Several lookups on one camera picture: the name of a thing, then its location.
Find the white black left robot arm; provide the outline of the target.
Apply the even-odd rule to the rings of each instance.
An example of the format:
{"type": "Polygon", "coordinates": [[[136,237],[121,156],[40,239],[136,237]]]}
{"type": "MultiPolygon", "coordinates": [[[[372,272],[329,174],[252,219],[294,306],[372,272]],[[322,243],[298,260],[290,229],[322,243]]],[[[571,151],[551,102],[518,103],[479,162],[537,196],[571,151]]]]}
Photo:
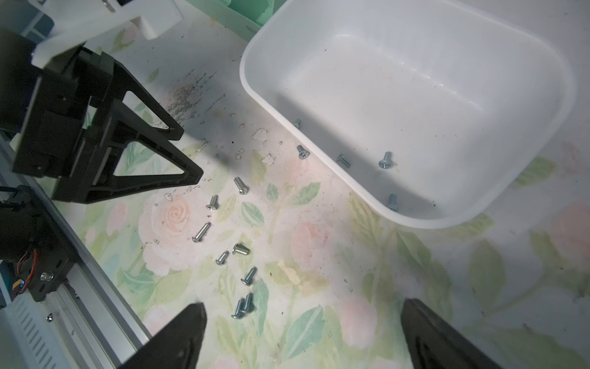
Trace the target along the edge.
{"type": "Polygon", "coordinates": [[[175,146],[184,129],[107,53],[85,43],[125,22],[154,39],[181,21],[173,1],[33,1],[41,35],[1,29],[1,129],[18,134],[15,173],[55,178],[57,201],[91,204],[197,184],[204,172],[175,146]],[[174,175],[118,176],[138,143],[174,175]]]}

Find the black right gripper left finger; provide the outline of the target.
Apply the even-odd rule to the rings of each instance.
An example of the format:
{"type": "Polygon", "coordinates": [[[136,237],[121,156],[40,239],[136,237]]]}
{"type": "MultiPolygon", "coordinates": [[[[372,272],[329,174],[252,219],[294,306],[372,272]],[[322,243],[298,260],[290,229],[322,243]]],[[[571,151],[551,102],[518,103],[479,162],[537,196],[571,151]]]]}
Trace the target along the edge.
{"type": "Polygon", "coordinates": [[[206,325],[204,304],[189,304],[120,368],[196,368],[206,325]]]}

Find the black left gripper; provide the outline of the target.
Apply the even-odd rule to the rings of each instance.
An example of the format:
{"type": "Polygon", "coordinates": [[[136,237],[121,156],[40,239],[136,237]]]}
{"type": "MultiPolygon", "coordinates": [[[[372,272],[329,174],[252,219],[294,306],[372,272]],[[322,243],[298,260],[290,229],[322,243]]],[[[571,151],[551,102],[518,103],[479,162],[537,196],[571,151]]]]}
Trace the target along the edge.
{"type": "Polygon", "coordinates": [[[184,129],[123,64],[78,46],[40,68],[34,49],[1,29],[1,129],[21,136],[14,172],[55,178],[52,198],[78,204],[198,184],[204,170],[174,144],[184,129]]]}

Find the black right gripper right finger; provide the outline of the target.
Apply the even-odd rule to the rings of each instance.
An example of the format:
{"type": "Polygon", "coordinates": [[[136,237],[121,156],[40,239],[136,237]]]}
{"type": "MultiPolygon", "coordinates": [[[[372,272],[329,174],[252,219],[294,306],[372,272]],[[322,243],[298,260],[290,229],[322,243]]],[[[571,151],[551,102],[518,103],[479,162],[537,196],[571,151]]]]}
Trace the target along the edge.
{"type": "Polygon", "coordinates": [[[405,300],[400,319],[413,367],[500,369],[421,300],[405,300]]]}

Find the white plastic storage box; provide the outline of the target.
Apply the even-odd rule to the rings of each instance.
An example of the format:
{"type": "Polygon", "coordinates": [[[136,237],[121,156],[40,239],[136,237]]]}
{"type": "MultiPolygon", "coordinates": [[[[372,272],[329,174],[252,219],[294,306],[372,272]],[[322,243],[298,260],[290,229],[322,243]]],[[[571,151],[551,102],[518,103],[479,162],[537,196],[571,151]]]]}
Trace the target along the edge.
{"type": "Polygon", "coordinates": [[[458,1],[288,1],[240,78],[375,212],[421,229],[482,213],[577,95],[551,44],[458,1]]]}

